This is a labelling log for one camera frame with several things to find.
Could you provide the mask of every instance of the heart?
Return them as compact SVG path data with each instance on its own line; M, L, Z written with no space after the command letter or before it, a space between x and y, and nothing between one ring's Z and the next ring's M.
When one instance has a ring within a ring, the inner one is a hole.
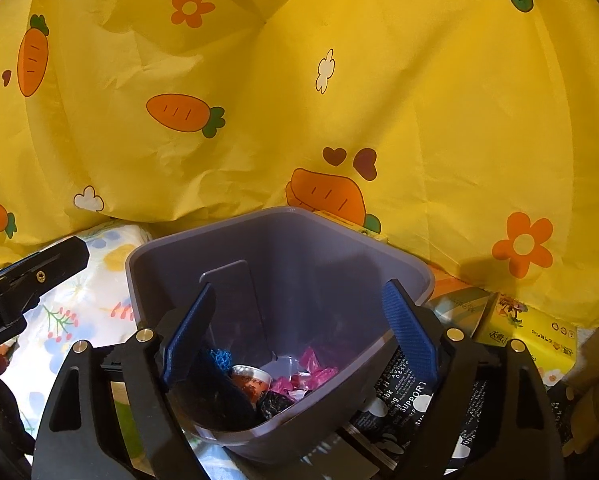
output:
M357 152L353 159L353 168L366 180L375 180L377 178L377 170L375 169L375 161L377 153L372 148L362 148Z
M322 152L324 160L326 160L331 166L339 166L346 160L346 150L343 148L324 148Z

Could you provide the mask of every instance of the brass screw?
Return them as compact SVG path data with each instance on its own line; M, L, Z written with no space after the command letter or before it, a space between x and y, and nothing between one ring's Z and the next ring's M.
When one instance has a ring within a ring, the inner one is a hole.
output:
M524 344L523 341L520 341L519 339L513 339L511 341L511 348L514 351L516 351L518 353L521 353L521 352L524 352L526 350L526 345Z
M75 352L76 354L81 354L87 348L88 348L88 342L81 340L73 345L73 352Z
M446 335L451 341L461 341L464 339L464 332L458 328L449 328L446 331Z
M153 339L154 335L155 334L153 334L153 331L150 328L145 328L144 330L140 330L139 332L137 332L135 334L135 338L140 343L145 343L145 342L150 341L151 339Z

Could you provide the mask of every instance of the screw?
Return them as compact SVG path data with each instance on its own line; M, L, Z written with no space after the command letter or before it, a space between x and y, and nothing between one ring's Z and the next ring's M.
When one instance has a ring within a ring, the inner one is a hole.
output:
M451 341L461 341L464 339L464 332L458 328L449 328L446 331L446 335Z
M88 348L88 341L84 341L82 339L81 341L78 341L77 343L75 343L73 345L73 352L75 352L76 354L81 354L87 348Z
M519 339L513 339L511 341L511 348L516 352L524 352L526 350L526 345Z
M145 328L144 330L140 330L135 334L135 339L137 339L140 343L145 343L153 339L153 331L150 328Z

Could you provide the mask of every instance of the orange flower print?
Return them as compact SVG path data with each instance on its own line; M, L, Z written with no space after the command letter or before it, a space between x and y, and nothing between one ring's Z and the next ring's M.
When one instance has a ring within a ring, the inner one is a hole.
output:
M176 11L171 16L171 22L179 25L186 22L192 28L202 26L202 15L215 10L215 5L202 0L172 0Z
M508 268L515 278L522 279L529 272L531 263L540 267L550 267L553 256L542 247L553 234L553 224L548 218L540 218L533 225L526 213L515 212L506 221L506 240L499 240L493 246L496 260L508 260Z

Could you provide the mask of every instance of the trash bin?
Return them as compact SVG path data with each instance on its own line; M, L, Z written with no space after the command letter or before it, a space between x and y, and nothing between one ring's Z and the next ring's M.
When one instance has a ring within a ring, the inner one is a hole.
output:
M127 274L140 324L190 306L200 283L216 290L207 340L235 364L265 367L309 346L339 373L292 407L248 431L204 427L189 381L170 400L181 426L261 463L302 457L346 423L397 348L381 288L397 278L417 304L434 280L418 258L297 208L272 208L150 242Z

